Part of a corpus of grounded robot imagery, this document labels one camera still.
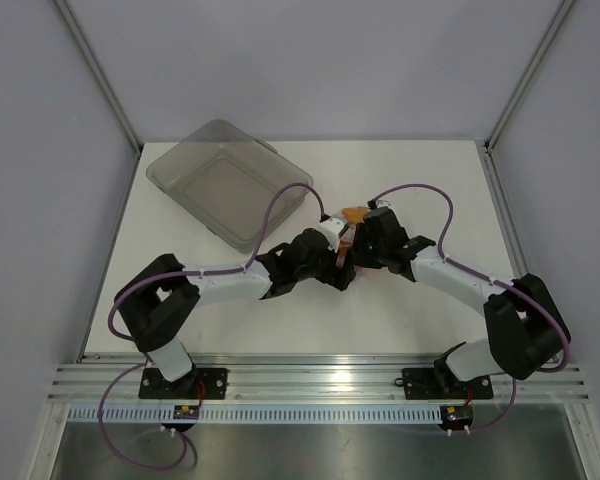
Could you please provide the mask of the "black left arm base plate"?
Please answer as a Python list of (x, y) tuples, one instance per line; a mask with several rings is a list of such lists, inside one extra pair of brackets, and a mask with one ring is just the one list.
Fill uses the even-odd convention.
[(145, 400), (223, 400), (229, 371), (225, 368), (198, 367), (182, 378), (167, 381), (157, 368), (142, 373), (138, 396)]

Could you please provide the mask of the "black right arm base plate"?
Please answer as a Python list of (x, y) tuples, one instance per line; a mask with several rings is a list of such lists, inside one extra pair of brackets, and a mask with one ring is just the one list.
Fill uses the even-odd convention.
[(468, 382), (440, 377), (433, 367), (404, 368), (396, 385), (403, 388), (406, 400), (491, 400), (494, 398), (489, 376)]

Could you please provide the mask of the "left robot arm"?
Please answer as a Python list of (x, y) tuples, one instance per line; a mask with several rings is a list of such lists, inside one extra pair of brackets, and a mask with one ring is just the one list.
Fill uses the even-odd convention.
[(353, 255), (308, 228), (289, 243), (254, 257), (246, 266), (187, 270), (173, 254), (150, 263), (114, 297), (131, 341), (175, 398), (188, 396), (197, 366), (178, 338), (193, 310), (226, 301), (267, 300), (290, 293), (305, 280), (344, 291), (355, 279)]

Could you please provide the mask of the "clear zip top bag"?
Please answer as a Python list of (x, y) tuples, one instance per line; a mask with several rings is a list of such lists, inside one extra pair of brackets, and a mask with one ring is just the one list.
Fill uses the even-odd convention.
[(342, 269), (345, 264), (346, 255), (352, 248), (357, 226), (364, 222), (364, 216), (370, 212), (367, 206), (346, 207), (339, 211), (345, 222), (345, 231), (340, 236), (336, 267)]

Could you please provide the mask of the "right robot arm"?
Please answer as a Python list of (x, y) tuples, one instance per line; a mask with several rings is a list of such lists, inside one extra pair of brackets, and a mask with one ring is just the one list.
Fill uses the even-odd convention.
[(359, 267), (386, 269), (441, 291), (480, 314), (486, 338), (460, 343), (434, 361), (436, 389), (456, 396), (474, 380), (506, 374), (525, 380), (568, 356), (571, 335), (545, 283), (536, 275), (500, 280), (445, 257), (440, 245), (410, 237), (388, 206), (364, 208), (352, 254)]

